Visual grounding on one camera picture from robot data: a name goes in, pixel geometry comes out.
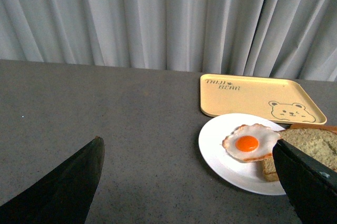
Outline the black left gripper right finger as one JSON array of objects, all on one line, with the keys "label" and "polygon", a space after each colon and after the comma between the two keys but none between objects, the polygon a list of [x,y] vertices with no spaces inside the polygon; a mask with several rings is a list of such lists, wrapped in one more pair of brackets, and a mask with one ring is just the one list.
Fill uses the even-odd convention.
[{"label": "black left gripper right finger", "polygon": [[336,172],[284,140],[273,147],[273,159],[302,223],[336,223]]}]

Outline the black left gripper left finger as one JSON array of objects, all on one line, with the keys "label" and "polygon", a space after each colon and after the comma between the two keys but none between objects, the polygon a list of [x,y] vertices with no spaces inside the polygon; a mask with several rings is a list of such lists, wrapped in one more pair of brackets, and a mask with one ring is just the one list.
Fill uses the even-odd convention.
[{"label": "black left gripper left finger", "polygon": [[1,206],[1,223],[85,223],[98,187],[104,140],[91,142]]}]

